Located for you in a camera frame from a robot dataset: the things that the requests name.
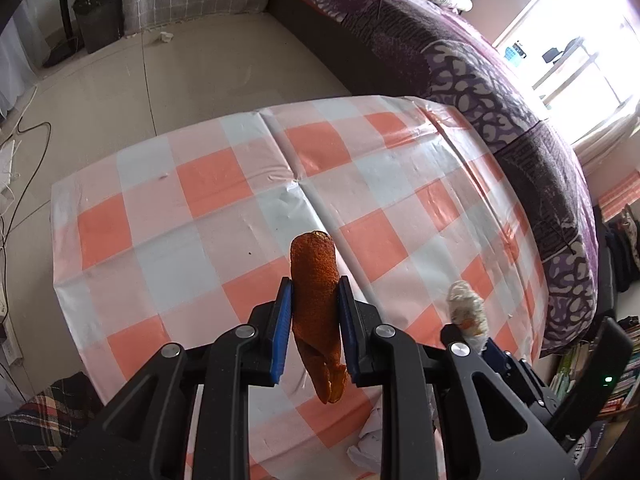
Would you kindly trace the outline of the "purple patterned bed blanket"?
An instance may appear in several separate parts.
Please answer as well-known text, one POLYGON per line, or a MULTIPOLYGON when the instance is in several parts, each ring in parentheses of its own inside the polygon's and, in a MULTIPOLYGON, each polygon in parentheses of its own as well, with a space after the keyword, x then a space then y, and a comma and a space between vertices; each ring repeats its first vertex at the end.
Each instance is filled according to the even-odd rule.
POLYGON ((533 92, 482 35, 423 0, 268 0, 268 9, 355 96, 417 96, 463 115, 533 230, 549 291, 542 353, 582 336, 598 302, 587 182, 533 92))

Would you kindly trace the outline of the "white tissue with orange stain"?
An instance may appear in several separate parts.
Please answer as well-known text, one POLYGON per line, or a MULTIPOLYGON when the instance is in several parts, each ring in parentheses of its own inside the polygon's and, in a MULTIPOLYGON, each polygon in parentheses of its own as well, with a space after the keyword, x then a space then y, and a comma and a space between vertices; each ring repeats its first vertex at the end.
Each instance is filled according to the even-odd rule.
POLYGON ((451 323, 457 326, 471 349, 482 353, 489 338, 483 298, 468 282, 460 280, 450 286, 447 304, 451 323))

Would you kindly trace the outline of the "wooden bookshelf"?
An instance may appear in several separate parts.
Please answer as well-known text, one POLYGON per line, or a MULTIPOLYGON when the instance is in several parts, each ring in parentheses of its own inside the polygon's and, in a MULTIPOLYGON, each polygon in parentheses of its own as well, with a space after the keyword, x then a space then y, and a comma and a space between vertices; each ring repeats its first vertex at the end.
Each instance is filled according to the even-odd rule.
POLYGON ((552 416, 555 425, 579 422, 589 425, 608 402, 631 358, 634 344, 608 316, 600 324, 596 346, 575 382, 552 416))

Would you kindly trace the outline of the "orange peel strip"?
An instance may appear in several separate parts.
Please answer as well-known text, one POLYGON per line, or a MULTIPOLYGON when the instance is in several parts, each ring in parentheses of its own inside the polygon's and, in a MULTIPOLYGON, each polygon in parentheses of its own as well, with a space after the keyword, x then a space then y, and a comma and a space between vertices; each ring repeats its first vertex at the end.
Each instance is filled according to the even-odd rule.
POLYGON ((292 240, 290 257, 296 347, 320 402, 335 404, 346 384, 336 305, 340 274, 335 246, 329 234, 312 231, 292 240))

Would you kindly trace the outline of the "orange white checkered tablecloth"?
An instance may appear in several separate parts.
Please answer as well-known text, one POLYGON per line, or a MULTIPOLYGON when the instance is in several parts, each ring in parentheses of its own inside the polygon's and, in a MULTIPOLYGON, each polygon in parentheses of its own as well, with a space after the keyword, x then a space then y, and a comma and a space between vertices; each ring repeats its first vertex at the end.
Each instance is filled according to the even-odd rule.
POLYGON ((53 286, 110 400, 157 350, 273 300, 290 246, 329 234, 357 299, 437 346, 468 282, 489 333, 539 356, 548 289, 524 208, 453 107, 360 96, 270 106, 124 148, 52 188, 53 286))

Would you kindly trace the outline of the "black waste basket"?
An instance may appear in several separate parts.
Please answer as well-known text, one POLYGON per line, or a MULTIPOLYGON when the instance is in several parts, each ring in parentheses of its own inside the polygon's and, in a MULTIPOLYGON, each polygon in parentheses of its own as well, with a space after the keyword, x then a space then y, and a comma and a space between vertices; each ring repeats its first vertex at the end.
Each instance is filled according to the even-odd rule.
POLYGON ((88 53, 99 51, 122 38, 122 0, 75 0, 73 10, 88 53))

